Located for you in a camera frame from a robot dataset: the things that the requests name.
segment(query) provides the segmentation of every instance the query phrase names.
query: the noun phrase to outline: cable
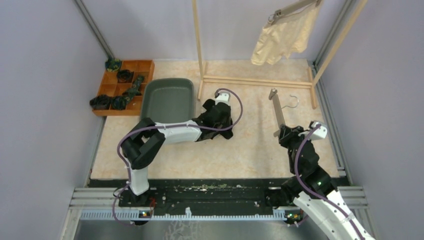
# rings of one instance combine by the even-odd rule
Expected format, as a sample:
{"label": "cable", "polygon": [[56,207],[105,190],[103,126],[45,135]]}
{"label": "cable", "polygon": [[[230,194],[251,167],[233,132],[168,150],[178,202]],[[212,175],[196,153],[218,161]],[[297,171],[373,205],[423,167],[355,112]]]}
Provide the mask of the cable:
{"label": "cable", "polygon": [[122,145],[122,143],[123,143],[123,142],[124,142],[127,138],[131,137],[131,136],[132,136],[132,135],[134,135],[134,134],[138,134],[138,133],[141,133],[141,132],[143,132],[143,131],[153,130],[153,129],[165,129],[165,128],[167,128],[167,129],[171,129],[171,128],[180,128],[180,127],[193,127],[193,128],[205,129],[205,130],[211,130],[211,131],[217,131],[217,132],[227,131],[227,130],[232,129],[232,128],[233,128],[233,127],[237,124],[237,123],[239,123],[240,119],[242,118],[242,115],[243,115],[243,103],[242,103],[242,100],[240,99],[240,97],[239,97],[239,96],[238,96],[235,92],[233,92],[232,90],[230,90],[230,89],[228,89],[228,88],[218,88],[218,89],[215,91],[215,94],[218,94],[218,93],[219,93],[220,91],[222,91],[222,90],[227,91],[227,92],[229,92],[229,93],[233,94],[233,95],[234,95],[234,97],[238,100],[238,103],[240,104],[240,115],[238,116],[237,120],[235,120],[235,122],[234,122],[232,125],[228,126],[228,127],[225,127],[225,128],[214,128],[214,127],[199,126],[199,125],[184,124],[184,123],[181,123],[181,124],[174,124],[174,125],[167,125],[167,126],[147,126],[147,127],[142,127],[142,128],[140,128],[140,129],[137,129],[137,130],[134,130],[134,131],[132,131],[132,132],[128,133],[127,135],[125,135],[125,136],[121,139],[121,141],[119,141],[118,146],[117,146],[117,148],[116,148],[116,151],[117,151],[117,154],[118,154],[119,158],[120,158],[120,159],[122,159],[122,161],[125,163],[126,170],[127,170],[127,173],[128,173],[128,181],[126,182],[126,186],[125,186],[124,188],[122,188],[122,189],[118,192],[118,194],[115,196],[115,199],[114,199],[114,201],[113,201],[113,205],[112,205],[112,215],[113,215],[113,218],[114,218],[117,222],[119,222],[120,224],[122,224],[122,225],[124,225],[124,226],[131,226],[131,225],[132,225],[132,224],[128,224],[128,223],[121,222],[121,221],[117,218],[117,216],[116,216],[116,214],[115,214],[115,204],[116,204],[116,202],[117,202],[117,200],[118,200],[119,196],[120,196],[120,195],[124,192],[124,190],[125,190],[126,188],[130,187],[131,180],[132,180],[132,179],[131,179],[131,166],[130,166],[130,162],[129,162],[128,160],[126,160],[126,159],[125,159],[125,157],[121,154],[121,145]]}
{"label": "cable", "polygon": [[[337,210],[339,210],[346,218],[349,217],[349,214],[347,212],[345,212],[341,207],[337,206],[337,204],[335,204],[334,202],[330,201],[329,199],[319,195],[318,193],[312,191],[311,189],[309,189],[308,186],[306,186],[306,184],[302,181],[301,176],[299,175],[299,156],[301,154],[301,151],[304,147],[304,145],[306,144],[306,142],[311,138],[312,134],[321,127],[321,124],[317,124],[316,127],[314,127],[304,138],[304,140],[302,141],[302,143],[300,144],[299,148],[297,149],[297,153],[296,153],[296,157],[294,159],[294,173],[296,174],[296,179],[299,182],[299,184],[302,186],[302,188],[312,194],[313,196],[326,201],[328,204],[330,204],[331,206],[335,207]],[[356,234],[358,234],[359,239],[364,240],[365,238],[362,236],[361,232],[359,231],[358,227],[356,226],[356,224],[354,223],[354,221],[352,219],[349,220],[350,224],[352,225],[353,229],[355,230]]]}

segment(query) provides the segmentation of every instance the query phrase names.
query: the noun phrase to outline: metal hook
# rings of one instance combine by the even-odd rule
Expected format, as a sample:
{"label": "metal hook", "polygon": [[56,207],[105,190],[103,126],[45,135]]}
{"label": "metal hook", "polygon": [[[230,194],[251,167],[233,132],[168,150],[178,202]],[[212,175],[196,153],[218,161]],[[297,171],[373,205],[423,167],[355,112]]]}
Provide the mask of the metal hook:
{"label": "metal hook", "polygon": [[294,95],[291,95],[291,94],[290,94],[290,97],[292,97],[292,98],[296,98],[296,100],[297,100],[297,104],[296,104],[296,106],[289,106],[289,105],[285,105],[285,106],[283,106],[281,109],[283,109],[283,108],[285,108],[285,107],[288,107],[288,108],[291,108],[291,109],[295,109],[295,108],[297,108],[297,107],[298,107],[298,105],[299,105],[299,98],[298,98],[297,96],[294,96]]}

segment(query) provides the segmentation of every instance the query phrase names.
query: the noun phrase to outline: floor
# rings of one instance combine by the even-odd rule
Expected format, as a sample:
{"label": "floor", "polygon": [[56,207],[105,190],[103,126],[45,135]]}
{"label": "floor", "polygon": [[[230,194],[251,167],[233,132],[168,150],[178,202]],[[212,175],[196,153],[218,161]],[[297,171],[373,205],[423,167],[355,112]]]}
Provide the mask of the floor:
{"label": "floor", "polygon": [[[256,66],[248,60],[209,61],[208,75],[237,76],[284,81],[308,81],[308,63],[305,59],[282,60],[276,65]],[[153,79],[179,77],[193,81],[195,94],[200,83],[197,61],[155,61]],[[286,149],[278,144],[273,133],[278,130],[272,101],[268,95],[272,87],[238,84],[205,83],[203,95],[196,102],[195,115],[202,112],[202,104],[213,98],[217,88],[236,92],[244,106],[243,116],[233,128],[234,137],[226,140],[216,137],[202,142],[183,142],[162,146],[148,167],[150,179],[220,179],[220,178],[287,178],[289,160]],[[323,121],[320,107],[312,109],[308,89],[277,87],[282,106],[296,104],[291,95],[299,98],[297,108],[283,109],[286,124],[307,127],[311,120]],[[235,97],[230,99],[231,115],[235,120],[240,106]],[[92,179],[126,179],[124,163],[118,158],[116,146],[139,121],[137,116],[107,117],[97,156],[91,173]],[[320,156],[319,165],[330,176],[338,177],[330,141],[315,141]]]}

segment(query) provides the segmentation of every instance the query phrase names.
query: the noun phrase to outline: gray wall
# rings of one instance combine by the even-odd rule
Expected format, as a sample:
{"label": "gray wall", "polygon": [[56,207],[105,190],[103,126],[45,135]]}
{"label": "gray wall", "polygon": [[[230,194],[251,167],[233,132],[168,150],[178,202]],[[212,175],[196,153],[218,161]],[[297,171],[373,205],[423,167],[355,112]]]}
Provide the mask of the gray wall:
{"label": "gray wall", "polygon": [[[250,59],[275,10],[297,0],[197,0],[203,58]],[[84,0],[112,48],[124,59],[196,60],[191,0]],[[292,58],[314,60],[343,6],[325,0],[309,47]]]}
{"label": "gray wall", "polygon": [[58,239],[84,184],[106,57],[71,0],[0,4],[0,239]]}
{"label": "gray wall", "polygon": [[368,1],[323,75],[381,239],[423,239],[424,1]]}

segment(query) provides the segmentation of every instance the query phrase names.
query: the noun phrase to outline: purple cable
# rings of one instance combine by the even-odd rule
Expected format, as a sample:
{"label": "purple cable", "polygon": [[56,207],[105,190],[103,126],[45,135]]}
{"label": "purple cable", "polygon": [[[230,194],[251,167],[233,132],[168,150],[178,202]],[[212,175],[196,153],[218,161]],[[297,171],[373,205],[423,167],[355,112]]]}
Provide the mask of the purple cable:
{"label": "purple cable", "polygon": [[227,130],[230,130],[231,128],[233,128],[237,123],[239,123],[239,121],[240,121],[240,119],[242,118],[242,115],[243,115],[243,103],[242,103],[242,100],[240,99],[240,97],[235,93],[235,92],[233,92],[232,90],[230,90],[230,89],[228,89],[228,88],[218,88],[216,91],[215,91],[215,93],[217,94],[217,93],[219,93],[219,91],[222,91],[222,90],[224,90],[224,91],[227,91],[227,92],[229,92],[229,93],[231,93],[231,94],[233,94],[234,96],[235,96],[235,98],[238,100],[238,103],[240,104],[240,115],[238,116],[238,118],[237,118],[237,120],[235,120],[235,122],[232,124],[232,125],[230,125],[230,126],[228,126],[228,127],[225,127],[225,128],[214,128],[214,127],[208,127],[208,126],[199,126],[199,125],[193,125],[193,124],[174,124],[174,125],[167,125],[167,126],[147,126],[147,127],[142,127],[142,128],[140,128],[140,129],[137,129],[137,130],[134,130],[134,131],[132,131],[132,132],[130,132],[130,133],[128,133],[127,135],[125,135],[122,139],[121,139],[121,141],[119,141],[119,143],[118,143],[118,146],[117,146],[117,148],[116,148],[116,151],[117,151],[117,153],[118,153],[118,156],[119,156],[119,158],[120,159],[122,159],[122,161],[125,163],[125,165],[126,165],[126,170],[127,170],[127,172],[128,172],[128,182],[127,182],[127,184],[126,184],[126,186],[124,187],[124,188],[122,188],[120,191],[119,191],[119,193],[116,195],[116,197],[115,197],[115,199],[114,199],[114,201],[113,201],[113,205],[112,205],[112,215],[113,215],[113,218],[118,222],[118,223],[120,223],[120,224],[122,224],[122,225],[125,225],[125,226],[132,226],[132,224],[127,224],[127,223],[124,223],[124,222],[121,222],[121,221],[119,221],[119,219],[117,218],[117,216],[116,216],[116,214],[115,214],[115,204],[116,204],[116,202],[117,202],[117,200],[118,200],[118,198],[119,198],[119,196],[125,191],[125,189],[126,188],[129,188],[130,187],[130,184],[131,184],[131,166],[130,166],[130,163],[125,159],[125,157],[121,154],[121,145],[122,145],[122,143],[125,141],[125,140],[127,140],[127,138],[129,138],[129,137],[131,137],[132,135],[134,135],[134,134],[138,134],[138,133],[141,133],[141,132],[143,132],[143,131],[146,131],[146,130],[153,130],[153,129],[165,129],[165,128],[167,128],[167,129],[171,129],[171,128],[179,128],[179,127],[194,127],[194,128],[198,128],[198,129],[206,129],[206,130],[211,130],[211,131],[217,131],[217,132],[221,132],[221,131],[227,131]]}
{"label": "purple cable", "polygon": [[[346,218],[347,217],[349,217],[349,215],[341,208],[341,207],[339,207],[339,206],[337,206],[334,202],[332,202],[332,201],[330,201],[330,200],[328,200],[327,198],[325,198],[325,197],[323,197],[323,196],[321,196],[321,195],[319,195],[318,193],[316,193],[316,192],[314,192],[314,191],[312,191],[311,189],[309,189],[309,187],[308,186],[306,186],[306,184],[302,181],[302,179],[301,179],[301,176],[299,175],[299,169],[298,169],[298,165],[299,165],[299,156],[300,156],[300,154],[301,154],[301,151],[302,151],[302,149],[303,149],[303,147],[304,147],[304,145],[306,144],[306,142],[311,138],[311,136],[312,136],[312,134],[317,130],[317,129],[319,129],[321,127],[321,124],[318,124],[318,125],[316,125],[316,127],[314,127],[307,135],[306,135],[306,137],[305,137],[305,139],[302,141],[302,143],[300,144],[300,146],[299,146],[299,148],[298,148],[298,150],[297,150],[297,153],[296,153],[296,157],[295,157],[295,159],[294,159],[294,173],[296,174],[296,179],[297,179],[297,181],[299,182],[299,184],[302,186],[302,188],[306,191],[306,192],[308,192],[308,193],[310,193],[310,194],[312,194],[312,195],[314,195],[315,197],[317,197],[317,198],[319,198],[319,199],[321,199],[321,200],[324,200],[324,201],[326,201],[328,204],[330,204],[331,206],[333,206],[333,207],[335,207],[337,210],[339,210]],[[365,238],[362,236],[362,234],[361,234],[361,232],[359,231],[359,229],[358,229],[358,227],[356,226],[356,224],[354,223],[354,221],[351,219],[351,220],[349,220],[349,222],[350,222],[350,224],[352,225],[352,227],[353,227],[353,229],[355,230],[355,232],[356,232],[356,234],[358,234],[358,236],[359,236],[359,238],[361,239],[361,240],[364,240]]]}

